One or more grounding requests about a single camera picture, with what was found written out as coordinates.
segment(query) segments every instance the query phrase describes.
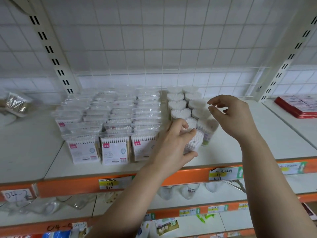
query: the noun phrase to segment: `person's right arm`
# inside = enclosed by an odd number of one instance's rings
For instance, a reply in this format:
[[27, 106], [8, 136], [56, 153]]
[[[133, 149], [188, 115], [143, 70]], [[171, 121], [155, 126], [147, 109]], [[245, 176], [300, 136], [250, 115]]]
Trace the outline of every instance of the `person's right arm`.
[[[242, 150], [244, 181], [257, 238], [317, 237], [317, 228], [258, 132], [247, 103], [229, 95], [208, 101], [209, 110]], [[228, 107], [222, 113], [216, 108]]]

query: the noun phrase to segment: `hand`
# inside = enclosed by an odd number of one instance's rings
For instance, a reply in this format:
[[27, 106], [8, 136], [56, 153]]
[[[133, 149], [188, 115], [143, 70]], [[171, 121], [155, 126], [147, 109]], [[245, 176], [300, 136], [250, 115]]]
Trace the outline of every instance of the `hand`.
[[145, 165], [153, 166], [153, 170], [159, 172], [162, 179], [171, 176], [198, 156], [194, 151], [183, 155], [186, 144], [196, 135], [196, 129], [180, 135], [182, 127], [188, 128], [188, 123], [184, 119], [176, 119], [164, 133], [160, 133]]
[[[253, 121], [249, 105], [231, 95], [219, 95], [207, 102], [208, 109], [223, 130], [238, 142], [260, 135]], [[222, 113], [218, 108], [228, 107]]]

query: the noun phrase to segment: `person's left hand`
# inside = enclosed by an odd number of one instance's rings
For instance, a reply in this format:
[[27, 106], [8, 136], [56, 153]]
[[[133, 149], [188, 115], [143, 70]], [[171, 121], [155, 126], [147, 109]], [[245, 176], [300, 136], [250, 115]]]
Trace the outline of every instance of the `person's left hand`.
[[180, 170], [185, 164], [198, 156], [198, 153], [194, 151], [183, 155], [186, 144], [196, 135], [196, 129], [180, 135], [182, 127], [188, 128], [188, 123], [184, 119], [176, 119], [171, 122], [165, 132], [159, 134], [146, 164], [146, 166], [154, 166], [163, 179]]

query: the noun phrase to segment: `forearm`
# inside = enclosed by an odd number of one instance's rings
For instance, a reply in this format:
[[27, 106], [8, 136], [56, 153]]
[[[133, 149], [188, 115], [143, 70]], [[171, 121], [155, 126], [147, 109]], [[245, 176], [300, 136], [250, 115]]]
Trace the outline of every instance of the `forearm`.
[[244, 180], [258, 238], [316, 236], [317, 229], [260, 136], [240, 141]]
[[110, 206], [87, 238], [135, 237], [147, 208], [163, 180], [152, 166], [143, 167]]

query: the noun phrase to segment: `person's right hand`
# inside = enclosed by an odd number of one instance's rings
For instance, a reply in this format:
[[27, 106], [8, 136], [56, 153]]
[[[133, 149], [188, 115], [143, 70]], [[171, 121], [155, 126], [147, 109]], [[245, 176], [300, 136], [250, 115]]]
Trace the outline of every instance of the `person's right hand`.
[[[246, 102], [231, 95], [219, 95], [207, 103], [213, 105], [209, 106], [208, 109], [223, 130], [238, 142], [244, 139], [255, 138], [259, 135], [249, 105]], [[216, 107], [228, 107], [228, 109], [222, 113]]]

